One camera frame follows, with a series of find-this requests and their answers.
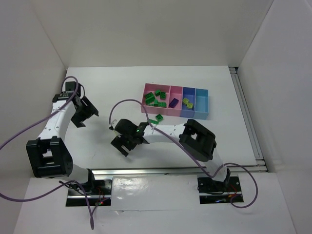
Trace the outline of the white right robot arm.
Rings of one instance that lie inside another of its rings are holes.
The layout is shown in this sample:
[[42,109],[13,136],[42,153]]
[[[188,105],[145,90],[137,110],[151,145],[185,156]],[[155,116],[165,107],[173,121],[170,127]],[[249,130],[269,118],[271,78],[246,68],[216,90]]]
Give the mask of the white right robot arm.
[[178,143],[191,155],[191,159],[205,164],[206,172],[218,186],[228,187],[231,172],[217,154],[215,134],[194,119],[188,119],[185,124],[153,126],[148,122],[137,126],[121,119],[116,125],[111,124],[109,129],[117,135],[111,145],[124,156],[141,144]]

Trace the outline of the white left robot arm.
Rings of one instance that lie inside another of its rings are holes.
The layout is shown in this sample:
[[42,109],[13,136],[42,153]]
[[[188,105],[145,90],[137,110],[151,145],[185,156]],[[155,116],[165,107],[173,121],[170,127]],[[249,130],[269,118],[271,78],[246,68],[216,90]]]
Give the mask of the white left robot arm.
[[89,194],[96,187],[95,177],[90,169],[73,163],[73,158],[65,146],[65,135],[70,123],[77,128],[93,115],[99,116],[96,107],[87,97],[74,97],[66,103],[67,97],[55,96],[52,103],[53,115],[35,140],[26,144],[33,174],[37,178],[61,178],[74,180]]

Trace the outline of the lime lego brick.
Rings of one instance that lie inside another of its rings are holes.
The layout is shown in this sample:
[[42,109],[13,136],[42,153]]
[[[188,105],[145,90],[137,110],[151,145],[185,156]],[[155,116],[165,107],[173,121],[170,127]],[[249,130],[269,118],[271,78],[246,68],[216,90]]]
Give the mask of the lime lego brick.
[[187,105],[189,102],[190,102],[190,101],[189,101],[189,99],[187,99],[187,98],[184,98],[184,99],[182,100],[182,103],[183,103],[184,105]]
[[189,110],[192,110],[192,109],[193,109],[193,104],[189,102],[189,103],[186,105],[186,108],[189,109]]

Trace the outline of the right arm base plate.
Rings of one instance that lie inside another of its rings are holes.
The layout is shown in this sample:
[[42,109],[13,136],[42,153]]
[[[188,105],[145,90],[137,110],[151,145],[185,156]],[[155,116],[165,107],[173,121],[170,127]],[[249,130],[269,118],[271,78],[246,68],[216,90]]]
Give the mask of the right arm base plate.
[[222,204],[244,202],[240,180],[238,176],[231,176],[228,185],[213,181],[208,177],[198,177],[197,190],[200,204]]

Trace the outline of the green long lego brick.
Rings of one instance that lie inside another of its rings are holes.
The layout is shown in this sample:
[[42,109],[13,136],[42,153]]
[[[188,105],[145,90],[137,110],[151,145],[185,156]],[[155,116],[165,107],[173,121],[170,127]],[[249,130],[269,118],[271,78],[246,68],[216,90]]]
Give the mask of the green long lego brick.
[[150,105],[150,104],[152,104],[154,101],[155,101],[155,96],[154,96],[154,97],[151,97],[151,98],[149,98],[149,99],[145,99],[145,104],[146,104],[146,105]]

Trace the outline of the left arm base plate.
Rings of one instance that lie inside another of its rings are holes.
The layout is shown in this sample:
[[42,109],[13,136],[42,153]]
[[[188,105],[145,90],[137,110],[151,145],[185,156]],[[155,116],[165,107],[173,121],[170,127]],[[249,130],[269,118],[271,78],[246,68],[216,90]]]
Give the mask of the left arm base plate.
[[[94,181],[94,187],[85,189],[91,207],[111,206],[113,181],[109,179],[99,179]],[[84,193],[76,184],[67,185],[68,193],[66,207],[87,206]]]

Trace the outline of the large pink container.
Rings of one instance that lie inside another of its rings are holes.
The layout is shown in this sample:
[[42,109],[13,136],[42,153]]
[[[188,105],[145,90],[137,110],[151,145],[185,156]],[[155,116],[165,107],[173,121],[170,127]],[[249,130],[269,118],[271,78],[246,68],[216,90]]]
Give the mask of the large pink container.
[[168,115],[169,97],[169,85],[146,83],[142,96],[142,104],[149,114]]

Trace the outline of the green lego brick small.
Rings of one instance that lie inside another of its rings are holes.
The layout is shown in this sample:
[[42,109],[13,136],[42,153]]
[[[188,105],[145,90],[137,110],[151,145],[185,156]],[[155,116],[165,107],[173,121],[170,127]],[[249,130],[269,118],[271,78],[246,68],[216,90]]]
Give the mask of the green lego brick small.
[[166,104],[166,102],[159,102],[159,103],[158,103],[158,107],[166,108],[166,107],[167,107],[167,104]]

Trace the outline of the purple lego brick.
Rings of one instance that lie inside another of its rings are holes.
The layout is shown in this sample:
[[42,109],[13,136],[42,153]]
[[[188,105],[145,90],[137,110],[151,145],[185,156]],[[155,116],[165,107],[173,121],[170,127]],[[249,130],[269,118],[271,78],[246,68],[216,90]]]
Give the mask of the purple lego brick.
[[178,104],[179,100],[177,98],[173,98],[172,101],[169,103],[170,108],[175,108]]

